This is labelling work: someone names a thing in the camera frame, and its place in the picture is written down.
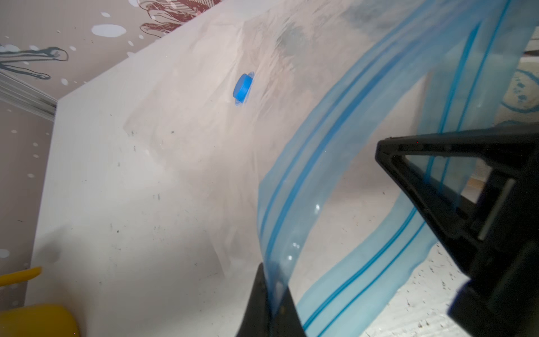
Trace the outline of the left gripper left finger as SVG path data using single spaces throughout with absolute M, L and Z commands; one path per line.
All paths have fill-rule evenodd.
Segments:
M 268 300 L 264 267 L 258 266 L 246 311 L 236 337 L 268 337 L 272 314 Z

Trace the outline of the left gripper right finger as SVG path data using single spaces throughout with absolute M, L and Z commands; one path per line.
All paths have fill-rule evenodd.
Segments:
M 306 337 L 295 303 L 289 289 L 277 312 L 269 323 L 269 335 L 273 337 Z

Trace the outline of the clear vacuum bag blue zipper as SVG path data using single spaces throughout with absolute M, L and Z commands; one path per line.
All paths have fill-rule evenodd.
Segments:
M 185 179 L 227 276 L 262 258 L 277 307 L 314 225 L 354 224 L 384 180 L 366 154 L 420 80 L 418 133 L 491 126 L 538 22 L 537 1 L 285 1 L 206 24 L 125 129 Z

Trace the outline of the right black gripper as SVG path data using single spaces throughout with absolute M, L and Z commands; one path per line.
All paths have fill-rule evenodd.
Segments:
M 413 156 L 479 159 L 491 173 L 473 202 Z M 388 138 L 376 161 L 468 270 L 449 317 L 470 336 L 537 336 L 538 125 Z

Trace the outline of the cream towel blue bunny print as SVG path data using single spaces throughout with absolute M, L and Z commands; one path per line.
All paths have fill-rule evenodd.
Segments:
M 538 57 L 523 57 L 504 95 L 494 126 L 538 123 Z

